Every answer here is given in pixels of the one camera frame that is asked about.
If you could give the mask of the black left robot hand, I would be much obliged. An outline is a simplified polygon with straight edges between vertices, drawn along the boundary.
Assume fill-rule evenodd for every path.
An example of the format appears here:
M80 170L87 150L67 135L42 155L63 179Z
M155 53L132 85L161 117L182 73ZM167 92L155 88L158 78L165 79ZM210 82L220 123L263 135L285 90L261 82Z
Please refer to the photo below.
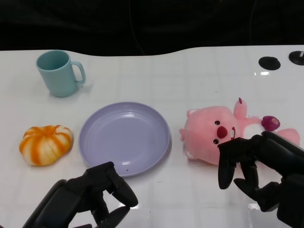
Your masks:
M107 191L123 206L109 212L103 192ZM92 168L74 179L59 180L49 190L24 224L26 228L67 228L77 213L90 211L99 228L115 228L138 199L120 177L113 162Z

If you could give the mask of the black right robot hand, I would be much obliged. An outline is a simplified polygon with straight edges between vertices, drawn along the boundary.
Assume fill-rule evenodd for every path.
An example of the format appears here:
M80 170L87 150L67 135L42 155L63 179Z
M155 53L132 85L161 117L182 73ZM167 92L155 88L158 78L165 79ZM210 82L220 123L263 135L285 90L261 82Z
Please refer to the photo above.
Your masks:
M277 218L292 228L304 226L304 150L272 132L262 132L250 139L236 138L218 145L219 188L232 182L262 212L277 210ZM281 183L258 186L256 161L281 175Z

